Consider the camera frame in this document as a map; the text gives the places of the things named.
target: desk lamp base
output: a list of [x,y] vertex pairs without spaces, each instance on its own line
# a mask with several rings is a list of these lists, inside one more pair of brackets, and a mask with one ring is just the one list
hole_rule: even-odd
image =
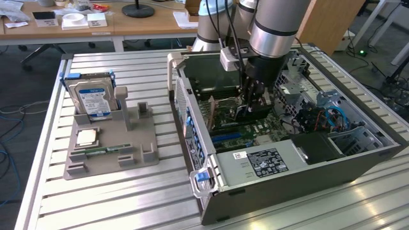
[[146,5],[138,5],[137,8],[136,4],[130,4],[122,7],[122,13],[132,18],[146,18],[154,14],[154,9]]

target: hard drive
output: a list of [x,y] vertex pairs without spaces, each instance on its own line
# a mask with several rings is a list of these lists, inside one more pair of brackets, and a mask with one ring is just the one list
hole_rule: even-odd
[[114,74],[112,72],[70,73],[62,83],[73,101],[77,114],[88,114],[90,121],[110,119],[118,110],[114,99]]

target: office chair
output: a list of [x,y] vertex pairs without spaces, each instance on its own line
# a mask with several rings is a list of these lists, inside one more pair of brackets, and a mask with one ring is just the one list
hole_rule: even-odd
[[[94,43],[89,42],[88,43],[89,48],[94,48]],[[58,44],[44,44],[41,45],[20,62],[21,63],[21,68],[25,71],[32,71],[32,66],[26,65],[26,63],[36,57],[38,56],[48,48],[54,48],[61,54],[65,54],[65,51],[61,49]],[[26,51],[26,46],[18,45],[18,49],[21,51]]]

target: blue cable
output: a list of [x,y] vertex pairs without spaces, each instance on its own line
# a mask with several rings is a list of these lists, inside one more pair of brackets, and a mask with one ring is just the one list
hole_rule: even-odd
[[14,164],[14,159],[13,159],[13,157],[12,157],[10,155],[8,155],[8,153],[4,152],[4,151],[1,151],[1,150],[0,150],[0,153],[2,153],[5,157],[8,157],[10,163],[12,163],[13,170],[14,170],[14,173],[16,173],[16,178],[17,178],[17,189],[16,189],[13,195],[0,204],[0,207],[2,207],[2,206],[6,204],[6,202],[8,202],[9,200],[12,200],[12,199],[17,196],[17,194],[18,194],[18,192],[20,192],[20,189],[21,189],[21,184],[20,184],[20,178],[18,178],[18,173],[17,173],[17,167],[16,167],[16,164]]
[[330,126],[335,127],[335,124],[334,124],[334,123],[331,122],[331,120],[329,119],[329,116],[330,116],[330,114],[329,114],[329,112],[327,112],[329,109],[337,110],[337,111],[341,113],[342,119],[343,119],[343,122],[345,122],[345,125],[346,125],[346,129],[349,129],[349,123],[347,123],[347,119],[346,119],[345,113],[343,113],[342,109],[341,109],[339,107],[337,107],[337,106],[330,106],[330,107],[327,107],[327,109],[325,110],[325,117],[326,117],[326,119],[327,119],[327,123],[330,124]]
[[12,135],[6,140],[0,141],[0,143],[4,143],[4,142],[6,142],[6,141],[9,141],[10,139],[13,139],[13,138],[21,133],[21,131],[22,131],[22,129],[24,129],[24,121],[20,120],[20,119],[6,118],[6,117],[4,117],[4,116],[0,116],[0,118],[4,119],[4,120],[9,120],[9,121],[18,121],[18,122],[21,123],[21,128],[20,128],[20,130],[16,132],[16,134]]

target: chair wheel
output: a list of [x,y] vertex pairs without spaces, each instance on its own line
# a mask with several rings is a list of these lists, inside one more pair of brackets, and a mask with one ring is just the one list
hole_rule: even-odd
[[18,47],[18,50],[26,51],[26,46],[18,45],[17,47]]
[[26,72],[30,72],[32,71],[32,66],[22,65],[22,70],[26,71]]

